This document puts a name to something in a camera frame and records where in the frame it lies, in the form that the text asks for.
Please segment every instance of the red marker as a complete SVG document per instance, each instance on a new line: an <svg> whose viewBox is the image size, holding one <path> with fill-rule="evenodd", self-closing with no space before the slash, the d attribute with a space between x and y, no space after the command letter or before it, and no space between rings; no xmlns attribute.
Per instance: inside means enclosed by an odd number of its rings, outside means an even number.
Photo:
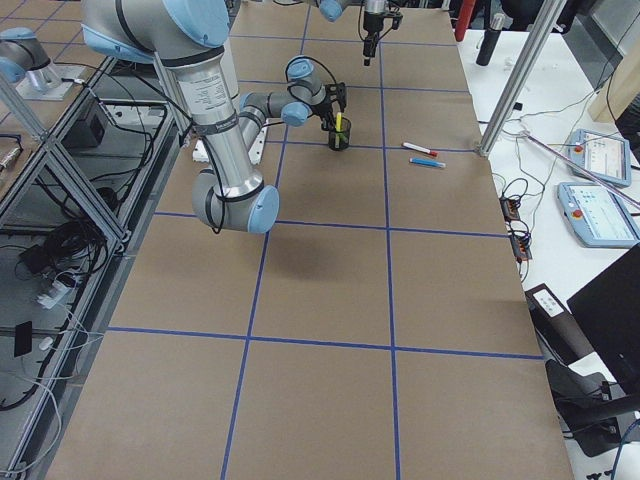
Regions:
<svg viewBox="0 0 640 480"><path fill-rule="evenodd" d="M408 148L410 150L415 150L416 152L426 153L427 155L431 155L432 157L437 157L438 152L435 150L431 150L430 148L421 147L419 145L414 145L413 143L403 142L402 146L404 148Z"/></svg>

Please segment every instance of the screen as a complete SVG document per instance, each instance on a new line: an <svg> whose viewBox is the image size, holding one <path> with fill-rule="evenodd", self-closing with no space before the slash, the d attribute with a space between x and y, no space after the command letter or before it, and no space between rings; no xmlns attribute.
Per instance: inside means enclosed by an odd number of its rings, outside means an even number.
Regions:
<svg viewBox="0 0 640 480"><path fill-rule="evenodd" d="M624 178L625 144L622 140L586 132L584 147L584 167L587 170L608 177Z"/></svg>
<svg viewBox="0 0 640 480"><path fill-rule="evenodd" d="M609 192L599 185L575 185L571 196L596 240L634 240L636 236Z"/></svg>
<svg viewBox="0 0 640 480"><path fill-rule="evenodd" d="M571 297L585 336L627 393L640 392L640 245Z"/></svg>

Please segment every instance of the white device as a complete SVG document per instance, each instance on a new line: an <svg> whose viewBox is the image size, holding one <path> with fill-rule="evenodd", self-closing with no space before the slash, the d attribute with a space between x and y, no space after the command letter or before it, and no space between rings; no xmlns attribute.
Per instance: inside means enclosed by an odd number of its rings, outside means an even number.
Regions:
<svg viewBox="0 0 640 480"><path fill-rule="evenodd" d="M628 140L579 129L569 136L567 145L568 157L575 164L612 185L631 185L631 149Z"/></svg>
<svg viewBox="0 0 640 480"><path fill-rule="evenodd" d="M621 200L595 183L561 183L558 199L586 247L631 248L640 229Z"/></svg>

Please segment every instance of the power plug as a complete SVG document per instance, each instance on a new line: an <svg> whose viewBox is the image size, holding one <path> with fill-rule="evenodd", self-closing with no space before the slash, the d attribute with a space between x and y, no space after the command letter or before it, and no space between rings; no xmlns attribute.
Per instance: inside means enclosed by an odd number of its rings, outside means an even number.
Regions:
<svg viewBox="0 0 640 480"><path fill-rule="evenodd" d="M56 277L47 293L38 295L36 301L42 308L51 310L67 293L78 285L78 278L70 272L63 272Z"/></svg>

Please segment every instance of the pen holder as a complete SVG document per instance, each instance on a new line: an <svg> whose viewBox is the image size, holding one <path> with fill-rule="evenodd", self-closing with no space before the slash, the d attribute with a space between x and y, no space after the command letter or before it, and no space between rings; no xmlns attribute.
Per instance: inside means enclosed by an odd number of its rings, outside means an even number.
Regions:
<svg viewBox="0 0 640 480"><path fill-rule="evenodd" d="M340 131L332 130L329 132L329 148L336 152L345 150L349 146L349 138L351 137L351 121L342 117Z"/></svg>

